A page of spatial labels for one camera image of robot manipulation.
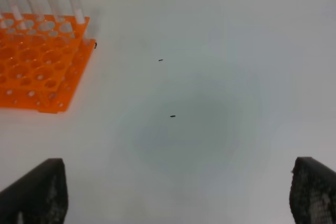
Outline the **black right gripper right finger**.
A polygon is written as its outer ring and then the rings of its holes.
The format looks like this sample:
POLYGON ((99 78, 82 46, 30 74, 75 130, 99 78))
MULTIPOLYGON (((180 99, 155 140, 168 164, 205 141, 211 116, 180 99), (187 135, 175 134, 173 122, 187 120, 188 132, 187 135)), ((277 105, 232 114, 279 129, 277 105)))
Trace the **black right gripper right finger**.
POLYGON ((295 223, 335 223, 335 171, 312 157, 298 157, 289 206, 295 223))

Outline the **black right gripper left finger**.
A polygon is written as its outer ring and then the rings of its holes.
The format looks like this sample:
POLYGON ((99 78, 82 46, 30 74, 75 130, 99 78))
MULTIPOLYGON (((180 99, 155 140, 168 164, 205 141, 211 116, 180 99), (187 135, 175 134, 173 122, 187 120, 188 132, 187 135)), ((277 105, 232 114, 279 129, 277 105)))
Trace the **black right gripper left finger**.
POLYGON ((1 223, 64 223, 68 205, 65 164, 49 158, 1 191, 1 223))

